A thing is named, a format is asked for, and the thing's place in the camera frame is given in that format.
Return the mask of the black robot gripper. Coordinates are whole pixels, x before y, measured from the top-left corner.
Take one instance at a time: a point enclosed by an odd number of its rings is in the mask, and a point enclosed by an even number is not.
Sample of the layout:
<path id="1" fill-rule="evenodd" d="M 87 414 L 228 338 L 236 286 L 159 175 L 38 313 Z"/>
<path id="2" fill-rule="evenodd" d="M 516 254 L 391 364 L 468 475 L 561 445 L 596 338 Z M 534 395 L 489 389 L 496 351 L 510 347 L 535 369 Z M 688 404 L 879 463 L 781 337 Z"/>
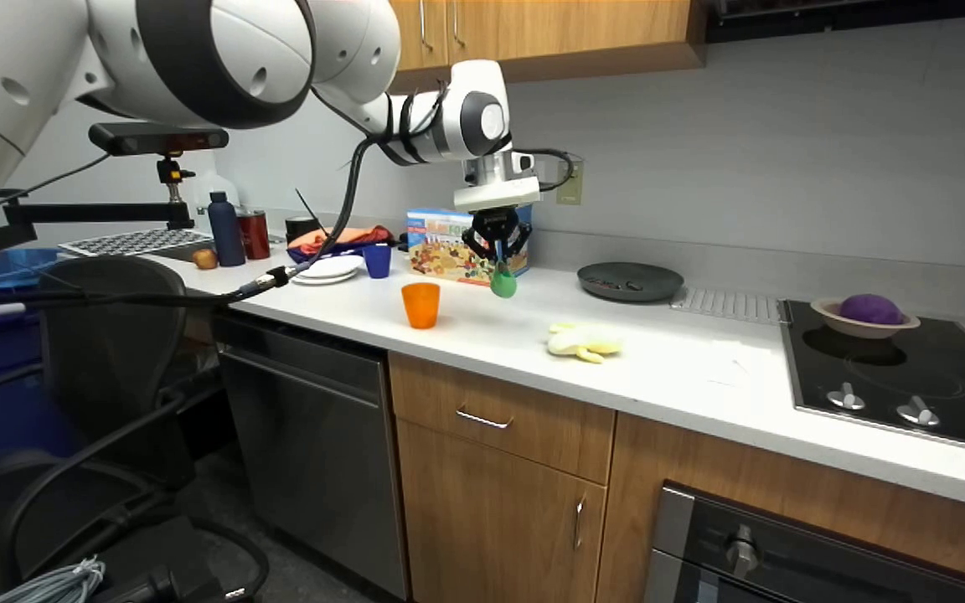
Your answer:
<path id="1" fill-rule="evenodd" d="M 505 261 L 510 273 L 523 273 L 523 247 L 529 236 L 534 227 L 516 207 L 489 207 L 473 214 L 465 245 L 479 254 L 486 273 L 496 273 L 496 261 Z"/>

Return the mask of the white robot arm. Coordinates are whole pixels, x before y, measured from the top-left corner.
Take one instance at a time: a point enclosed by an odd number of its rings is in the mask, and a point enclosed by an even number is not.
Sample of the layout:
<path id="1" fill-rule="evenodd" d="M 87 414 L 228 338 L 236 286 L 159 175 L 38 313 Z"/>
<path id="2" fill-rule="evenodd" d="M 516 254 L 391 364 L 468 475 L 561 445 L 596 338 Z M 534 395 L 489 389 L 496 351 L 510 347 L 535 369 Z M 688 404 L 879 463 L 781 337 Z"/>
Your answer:
<path id="1" fill-rule="evenodd" d="M 504 69 L 458 60 L 447 88 L 400 93 L 400 60 L 388 0 L 0 0 L 0 188 L 67 102 L 214 127 L 267 127 L 323 102 L 401 169 L 458 161 L 462 211 L 535 201 Z"/>

